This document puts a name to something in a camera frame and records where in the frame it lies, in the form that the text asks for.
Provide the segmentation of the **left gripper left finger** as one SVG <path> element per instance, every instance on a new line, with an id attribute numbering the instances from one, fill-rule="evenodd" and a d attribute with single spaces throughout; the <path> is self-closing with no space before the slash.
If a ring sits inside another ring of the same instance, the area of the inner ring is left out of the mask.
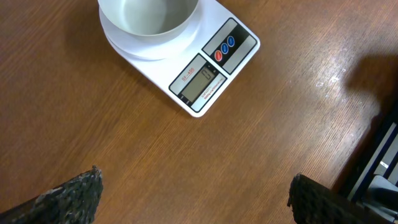
<path id="1" fill-rule="evenodd" d="M 5 223 L 93 223 L 103 191 L 100 169 L 91 170 L 1 213 Z"/>

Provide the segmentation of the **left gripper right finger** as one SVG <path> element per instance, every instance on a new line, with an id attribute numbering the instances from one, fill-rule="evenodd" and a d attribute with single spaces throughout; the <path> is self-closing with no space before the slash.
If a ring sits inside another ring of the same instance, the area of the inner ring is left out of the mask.
<path id="1" fill-rule="evenodd" d="M 290 183 L 287 206 L 297 224 L 383 224 L 389 221 L 363 209 L 303 174 Z"/>

